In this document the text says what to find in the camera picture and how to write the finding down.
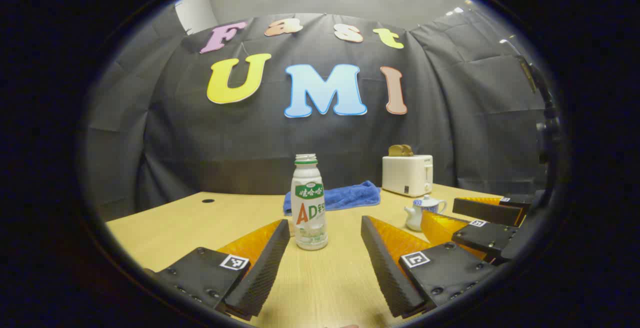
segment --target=white teapot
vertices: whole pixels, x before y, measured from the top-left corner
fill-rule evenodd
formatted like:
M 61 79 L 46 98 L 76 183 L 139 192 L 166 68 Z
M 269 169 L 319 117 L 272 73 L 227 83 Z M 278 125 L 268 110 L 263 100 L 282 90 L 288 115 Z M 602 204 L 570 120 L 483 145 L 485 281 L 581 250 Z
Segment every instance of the white teapot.
M 444 203 L 444 206 L 438 212 L 438 205 L 440 203 Z M 430 198 L 429 195 L 425 195 L 422 199 L 414 200 L 413 207 L 404 207 L 404 211 L 409 214 L 409 216 L 406 218 L 407 228 L 415 230 L 416 232 L 421 231 L 420 223 L 423 220 L 423 209 L 442 214 L 442 212 L 444 212 L 446 208 L 447 202 L 445 200 Z

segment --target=letter m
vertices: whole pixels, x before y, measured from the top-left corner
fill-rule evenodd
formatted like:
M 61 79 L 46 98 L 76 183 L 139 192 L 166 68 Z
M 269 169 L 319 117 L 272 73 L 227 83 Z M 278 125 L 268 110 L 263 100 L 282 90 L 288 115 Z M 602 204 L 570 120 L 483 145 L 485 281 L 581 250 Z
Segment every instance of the letter m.
M 285 69 L 291 75 L 291 104 L 285 109 L 288 118 L 304 118 L 311 115 L 307 105 L 307 95 L 320 114 L 329 111 L 329 105 L 338 95 L 338 103 L 333 112 L 338 115 L 363 115 L 367 107 L 362 104 L 358 90 L 357 75 L 360 69 L 355 65 L 338 64 L 333 68 L 326 82 L 308 64 L 292 65 Z

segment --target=plastic bottle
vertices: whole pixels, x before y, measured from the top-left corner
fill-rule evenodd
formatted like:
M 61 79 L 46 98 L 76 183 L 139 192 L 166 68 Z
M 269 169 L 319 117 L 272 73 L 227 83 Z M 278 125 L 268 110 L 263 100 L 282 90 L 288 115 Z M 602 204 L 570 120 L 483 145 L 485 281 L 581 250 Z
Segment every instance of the plastic bottle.
M 315 154 L 296 154 L 291 180 L 291 218 L 295 243 L 302 249 L 317 250 L 329 242 L 325 218 L 325 187 L 316 167 Z

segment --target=table surface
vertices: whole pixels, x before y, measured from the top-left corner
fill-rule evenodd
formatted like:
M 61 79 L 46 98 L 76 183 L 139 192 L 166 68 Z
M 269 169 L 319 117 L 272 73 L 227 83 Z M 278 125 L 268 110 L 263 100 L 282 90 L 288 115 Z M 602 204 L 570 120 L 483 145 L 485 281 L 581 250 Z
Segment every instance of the table surface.
M 430 196 L 446 200 L 443 214 L 467 220 L 473 218 L 451 212 L 454 198 L 501 197 L 438 184 L 433 185 Z M 203 203 L 205 199 L 215 201 Z M 425 239 L 404 224 L 407 213 L 403 207 L 412 206 L 414 199 L 382 190 L 378 205 L 327 211 L 329 244 L 320 250 L 302 250 L 291 238 L 269 297 L 250 323 L 265 328 L 339 328 L 350 324 L 368 328 L 417 317 L 391 316 L 360 225 L 362 216 L 369 215 Z M 277 219 L 290 220 L 283 215 L 283 200 L 283 195 L 202 192 L 109 221 L 107 226 L 140 266 L 160 271 L 198 246 L 217 250 Z

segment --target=white toaster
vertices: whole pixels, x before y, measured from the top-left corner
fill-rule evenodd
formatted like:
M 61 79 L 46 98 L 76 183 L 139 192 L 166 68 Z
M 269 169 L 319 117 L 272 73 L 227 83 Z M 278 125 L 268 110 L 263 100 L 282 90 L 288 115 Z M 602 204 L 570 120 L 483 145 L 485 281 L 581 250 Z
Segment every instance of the white toaster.
M 432 191 L 434 158 L 431 155 L 382 157 L 382 189 L 407 196 Z

